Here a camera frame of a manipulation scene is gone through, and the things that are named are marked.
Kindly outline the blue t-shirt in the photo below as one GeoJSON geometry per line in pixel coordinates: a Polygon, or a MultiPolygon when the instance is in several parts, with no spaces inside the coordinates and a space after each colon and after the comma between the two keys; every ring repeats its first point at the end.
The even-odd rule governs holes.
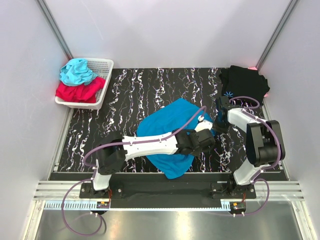
{"type": "MultiPolygon", "coordinates": [[[[183,98],[161,108],[139,124],[136,135],[148,137],[173,132],[187,123],[200,108],[183,98]]],[[[193,155],[154,154],[146,157],[168,179],[176,179],[189,170],[193,155]]]]}

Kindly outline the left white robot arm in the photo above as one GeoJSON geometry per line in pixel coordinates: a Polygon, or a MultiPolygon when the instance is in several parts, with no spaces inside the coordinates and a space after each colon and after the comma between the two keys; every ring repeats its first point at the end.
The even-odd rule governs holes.
{"type": "Polygon", "coordinates": [[[90,192],[103,198],[108,193],[111,176],[119,172],[126,161],[144,156],[168,179],[178,178],[190,168],[194,157],[209,152],[214,145],[215,137],[210,129],[143,137],[122,136],[116,132],[92,150],[96,154],[96,172],[90,192]]]}

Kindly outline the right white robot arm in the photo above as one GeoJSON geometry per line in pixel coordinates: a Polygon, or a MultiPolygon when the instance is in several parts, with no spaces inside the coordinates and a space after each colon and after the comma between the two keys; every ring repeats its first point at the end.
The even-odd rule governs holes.
{"type": "Polygon", "coordinates": [[[246,158],[229,177],[223,194],[242,198],[264,171],[274,168],[285,157],[280,124],[261,119],[243,108],[223,107],[214,121],[217,133],[226,133],[234,125],[246,133],[246,158]]]}

